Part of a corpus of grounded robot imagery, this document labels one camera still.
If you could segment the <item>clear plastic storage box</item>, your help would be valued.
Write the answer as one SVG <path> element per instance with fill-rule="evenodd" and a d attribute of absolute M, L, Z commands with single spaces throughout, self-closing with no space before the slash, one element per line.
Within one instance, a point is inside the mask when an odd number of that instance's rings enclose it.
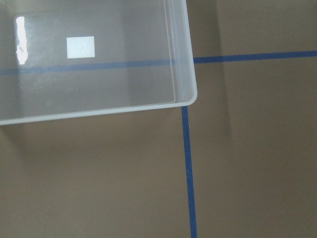
<path fill-rule="evenodd" d="M 184 0 L 3 0 L 1 125 L 197 99 Z"/>

